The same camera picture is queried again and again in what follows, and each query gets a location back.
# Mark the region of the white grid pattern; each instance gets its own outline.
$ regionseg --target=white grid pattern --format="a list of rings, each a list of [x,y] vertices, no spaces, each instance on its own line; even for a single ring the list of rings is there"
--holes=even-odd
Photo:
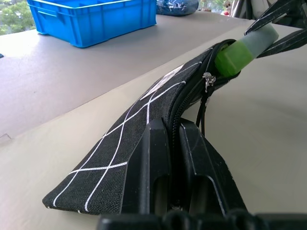
[[[197,63],[194,63],[192,64],[191,66],[187,67],[186,69],[182,70],[181,72],[177,73],[176,75],[186,71],[187,69],[191,68],[192,66],[195,66],[197,64],[201,64],[201,62],[197,62]],[[124,125],[126,122],[128,122],[130,119],[132,119],[133,117],[135,117],[143,108],[147,107],[147,116],[146,116],[146,123],[148,124],[149,123],[149,107],[150,107],[150,103],[151,102],[154,102],[155,100],[157,100],[158,98],[160,98],[162,95],[164,95],[166,92],[168,92],[170,89],[172,89],[173,87],[179,85],[179,84],[186,84],[185,81],[181,81],[181,82],[178,82],[172,86],[170,86],[169,88],[167,88],[165,91],[163,91],[162,93],[160,93],[159,95],[157,95],[156,97],[153,98],[153,96],[155,95],[155,93],[157,92],[154,92],[151,96],[151,98],[149,99],[148,103],[146,103],[145,105],[143,105],[135,114],[131,115],[129,118],[128,115],[129,115],[129,112],[131,111],[131,109],[133,108],[133,106],[139,101],[139,99],[131,106],[131,108],[128,110],[127,114],[126,114],[126,117],[123,121],[123,123],[121,123],[120,125],[118,125],[117,127],[115,127],[114,129],[112,129],[110,132],[106,132],[100,139],[98,145],[96,146],[95,150],[93,151],[93,153],[89,156],[89,158],[85,161],[85,163],[78,169],[78,170],[74,170],[72,171],[71,173],[69,174],[73,174],[75,173],[75,175],[73,176],[73,178],[70,180],[70,182],[67,184],[67,186],[56,196],[56,198],[54,199],[53,201],[53,206],[56,207],[56,200],[58,199],[58,197],[70,186],[70,184],[72,183],[72,181],[75,179],[75,177],[77,176],[77,174],[81,171],[92,171],[92,170],[106,170],[103,174],[103,176],[100,178],[99,182],[96,184],[95,188],[93,189],[93,191],[91,192],[91,194],[89,195],[89,197],[87,198],[86,202],[85,202],[85,205],[84,205],[84,209],[85,211],[89,212],[88,210],[88,203],[89,201],[91,200],[93,194],[95,193],[97,187],[101,184],[103,178],[105,177],[107,171],[111,168],[116,168],[116,167],[120,167],[120,166],[123,166],[123,165],[126,165],[128,162],[123,162],[123,163],[120,163],[120,164],[116,164],[116,165],[111,165],[116,154],[117,154],[117,151],[119,149],[119,146],[120,146],[120,142],[121,142],[121,138],[122,138],[122,133],[123,133],[123,129],[124,129]],[[116,151],[113,155],[113,158],[111,159],[110,163],[108,166],[106,167],[98,167],[98,168],[85,168],[83,169],[83,167],[86,165],[86,163],[91,159],[91,157],[95,154],[96,150],[99,148],[100,144],[102,143],[102,141],[104,140],[104,138],[108,135],[110,135],[111,133],[113,133],[115,130],[117,130],[119,127],[121,127],[121,132],[120,132],[120,137],[119,137],[119,141],[118,141],[118,146],[116,148]]]

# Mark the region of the green foliage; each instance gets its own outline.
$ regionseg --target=green foliage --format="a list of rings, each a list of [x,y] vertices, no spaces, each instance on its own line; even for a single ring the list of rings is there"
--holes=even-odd
[[[215,9],[216,11],[223,11],[224,10],[224,2],[225,2],[225,0],[213,0],[213,1],[211,1],[211,8]]]
[[[222,12],[225,10],[224,2],[226,0],[201,0],[201,6],[211,9],[213,12]]]
[[[26,0],[0,0],[0,35],[34,29],[35,24]]]

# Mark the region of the green object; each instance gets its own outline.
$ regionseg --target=green object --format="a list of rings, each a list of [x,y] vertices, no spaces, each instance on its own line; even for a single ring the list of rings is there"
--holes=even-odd
[[[267,24],[222,49],[217,54],[215,66],[222,77],[234,76],[277,39],[278,33],[271,24]]]
[[[223,77],[239,73],[254,59],[252,53],[241,41],[236,41],[217,54],[215,66]]]

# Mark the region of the white label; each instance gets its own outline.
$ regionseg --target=white label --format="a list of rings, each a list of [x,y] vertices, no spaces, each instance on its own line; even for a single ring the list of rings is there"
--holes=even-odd
[[[142,98],[141,100],[143,100],[144,98],[148,97],[150,94],[156,92],[158,89],[160,89],[165,83],[167,83],[173,76],[175,76],[183,67],[183,65],[177,67],[176,69],[170,71],[168,74],[164,75],[164,77],[155,85],[152,87],[152,89],[150,89]]]

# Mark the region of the blue bag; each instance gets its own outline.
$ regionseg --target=blue bag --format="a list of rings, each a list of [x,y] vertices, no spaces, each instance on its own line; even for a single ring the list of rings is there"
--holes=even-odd
[[[183,16],[194,13],[198,0],[157,0],[157,14]]]

